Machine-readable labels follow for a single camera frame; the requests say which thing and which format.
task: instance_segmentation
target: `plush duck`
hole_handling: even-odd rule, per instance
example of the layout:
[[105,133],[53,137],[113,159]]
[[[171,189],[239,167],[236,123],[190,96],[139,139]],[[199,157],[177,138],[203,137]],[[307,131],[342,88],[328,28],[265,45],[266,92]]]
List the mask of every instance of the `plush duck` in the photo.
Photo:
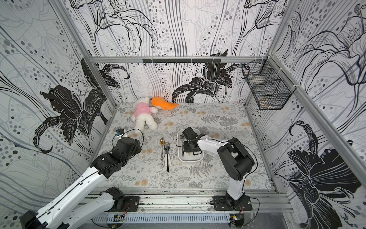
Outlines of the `plush duck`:
[[154,107],[156,107],[158,109],[162,109],[162,110],[171,110],[171,109],[174,109],[177,106],[179,106],[176,103],[169,103],[169,102],[165,101],[162,97],[159,97],[159,96],[153,97],[153,99],[151,100],[151,103]]

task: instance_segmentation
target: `white teddy bear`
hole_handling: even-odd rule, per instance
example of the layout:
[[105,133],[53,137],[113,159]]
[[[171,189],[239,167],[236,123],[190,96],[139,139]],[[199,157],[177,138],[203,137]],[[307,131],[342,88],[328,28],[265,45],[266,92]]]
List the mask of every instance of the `white teddy bear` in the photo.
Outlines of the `white teddy bear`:
[[134,103],[132,108],[135,109],[135,113],[132,116],[132,121],[135,122],[135,129],[143,131],[145,121],[149,129],[156,130],[158,128],[158,125],[156,124],[154,118],[151,116],[151,114],[158,113],[158,109],[156,109],[155,107],[150,107],[149,103],[149,97],[138,99]]

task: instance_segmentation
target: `fern patterned tablecloth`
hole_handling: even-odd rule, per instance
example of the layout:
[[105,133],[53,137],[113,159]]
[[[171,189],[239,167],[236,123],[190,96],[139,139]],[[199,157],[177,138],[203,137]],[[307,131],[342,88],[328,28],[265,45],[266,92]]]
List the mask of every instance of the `fern patterned tablecloth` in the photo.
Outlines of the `fern patterned tablecloth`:
[[[132,103],[122,103],[117,108],[116,116],[102,144],[99,154],[111,150],[111,141],[115,130],[133,129],[131,116],[134,113]],[[97,189],[116,186],[121,190],[211,190],[226,189],[229,175],[226,173],[220,157],[214,153],[206,153],[201,162],[182,164],[178,159],[178,149],[175,146],[177,132],[180,129],[192,127],[201,133],[206,133],[218,139],[238,138],[241,143],[252,149],[258,159],[258,169],[249,175],[246,189],[270,189],[261,155],[248,122],[245,108],[242,104],[212,104],[212,103],[182,103],[179,107],[153,114],[158,123],[158,129],[151,131],[145,126],[143,150],[129,160],[119,172],[114,173]],[[128,133],[142,141],[141,134]],[[170,172],[160,171],[161,145],[160,138],[171,143],[170,155],[173,166]]]

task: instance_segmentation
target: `white tray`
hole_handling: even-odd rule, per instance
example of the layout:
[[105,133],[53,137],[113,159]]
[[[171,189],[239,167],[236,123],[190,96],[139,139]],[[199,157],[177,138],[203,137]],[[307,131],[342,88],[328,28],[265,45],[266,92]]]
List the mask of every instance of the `white tray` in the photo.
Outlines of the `white tray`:
[[[178,131],[177,133],[177,145],[183,145],[183,142],[186,141],[187,139],[184,138],[183,140],[180,139],[179,136],[181,136],[183,134],[183,131],[185,129],[181,129],[180,131]],[[196,134],[201,134],[199,130],[195,129],[195,128],[192,128],[192,130],[196,133]],[[193,156],[193,153],[184,153],[184,156],[182,156],[182,150],[183,150],[183,146],[181,147],[178,147],[178,158],[179,160],[184,163],[184,164],[193,164],[193,163],[197,163],[197,162],[200,162],[202,159],[203,159],[203,156],[205,154],[204,151],[202,151],[201,154],[198,154],[198,155],[194,155]]]

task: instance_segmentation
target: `black wire basket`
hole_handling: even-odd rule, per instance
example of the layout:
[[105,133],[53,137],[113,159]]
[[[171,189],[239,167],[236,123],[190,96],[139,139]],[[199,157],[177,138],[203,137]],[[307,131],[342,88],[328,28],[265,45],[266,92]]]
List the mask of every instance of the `black wire basket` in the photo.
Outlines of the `black wire basket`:
[[249,71],[242,68],[242,73],[259,110],[280,110],[292,94],[267,61],[252,65]]

